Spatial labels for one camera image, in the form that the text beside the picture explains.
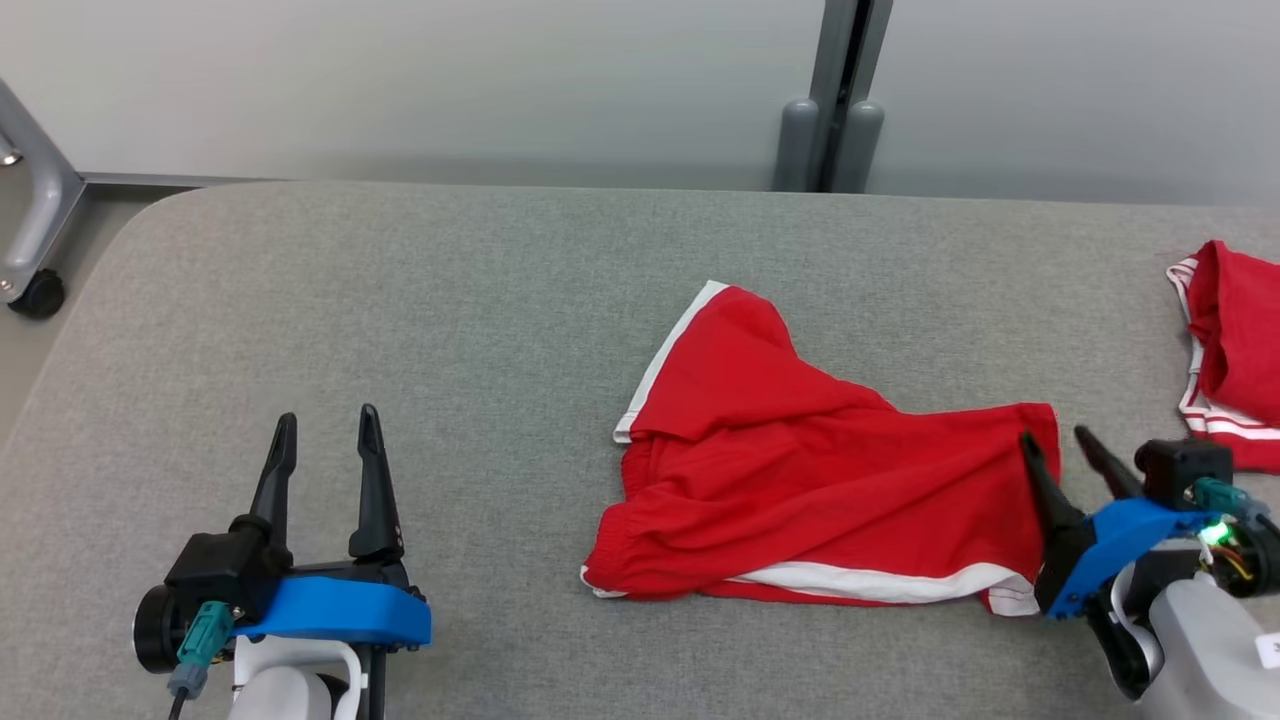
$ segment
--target caster wheel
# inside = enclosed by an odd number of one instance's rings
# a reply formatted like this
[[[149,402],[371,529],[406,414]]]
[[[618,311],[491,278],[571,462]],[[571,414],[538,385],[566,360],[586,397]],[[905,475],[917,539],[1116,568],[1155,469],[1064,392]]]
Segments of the caster wheel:
[[[27,291],[9,304],[14,313],[35,320],[51,318],[67,300],[67,288],[63,287],[63,278],[52,270],[36,270],[31,278]]]

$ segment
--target gray floor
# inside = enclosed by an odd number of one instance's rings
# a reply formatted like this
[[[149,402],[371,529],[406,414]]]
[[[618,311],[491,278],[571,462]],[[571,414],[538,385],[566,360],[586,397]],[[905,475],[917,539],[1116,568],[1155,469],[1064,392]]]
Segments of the gray floor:
[[[18,414],[54,346],[63,319],[111,238],[147,205],[179,188],[91,186],[61,233],[46,265],[67,282],[63,310],[35,322],[0,309],[0,447],[8,442]],[[31,202],[26,163],[0,168],[0,247],[8,247]]]

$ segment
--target teal connector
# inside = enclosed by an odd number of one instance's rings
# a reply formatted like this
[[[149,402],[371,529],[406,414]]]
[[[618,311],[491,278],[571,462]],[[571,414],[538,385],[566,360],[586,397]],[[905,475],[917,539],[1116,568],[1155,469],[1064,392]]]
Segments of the teal connector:
[[[1248,510],[1253,505],[1253,498],[1243,489],[1213,478],[1201,478],[1192,487],[1192,492],[1196,493],[1196,505],[1204,510],[1224,512],[1240,519],[1248,518]]]
[[[230,607],[225,602],[206,602],[200,606],[200,612],[191,623],[182,647],[178,648],[178,662],[187,662],[209,667],[218,651],[223,650],[228,638],[232,637]]]

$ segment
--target red garment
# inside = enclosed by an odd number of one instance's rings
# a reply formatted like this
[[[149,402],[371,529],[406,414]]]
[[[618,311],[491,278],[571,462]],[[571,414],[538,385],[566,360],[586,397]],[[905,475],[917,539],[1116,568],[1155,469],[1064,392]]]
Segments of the red garment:
[[[1038,612],[1027,429],[1057,475],[1048,405],[899,413],[804,363],[769,302],[708,283],[614,430],[631,443],[626,501],[600,519],[582,580],[602,597],[979,593],[997,615]]]
[[[1213,240],[1167,275],[1192,333],[1187,425],[1238,469],[1280,474],[1280,265]]]

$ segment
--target gray table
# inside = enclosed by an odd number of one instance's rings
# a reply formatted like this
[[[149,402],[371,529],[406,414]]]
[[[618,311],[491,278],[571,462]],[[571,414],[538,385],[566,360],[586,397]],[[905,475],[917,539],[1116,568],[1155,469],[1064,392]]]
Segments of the gray table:
[[[289,410],[291,546],[342,557],[369,401],[438,623],[434,648],[392,657],[388,717],[1126,716],[1083,623],[602,601],[577,569],[621,498],[609,432],[707,278],[773,300],[803,356],[904,410],[1050,401],[1128,454],[1183,434],[1164,269],[1212,236],[1280,258],[1280,215],[1252,210],[312,183],[165,200],[84,286],[0,457],[0,714],[163,716],[129,650],[142,592],[247,509]],[[1105,502],[1066,459],[1068,495]],[[1244,486],[1280,507],[1276,482]],[[1280,629],[1280,605],[1249,606]],[[227,711],[229,673],[210,683],[184,717]]]

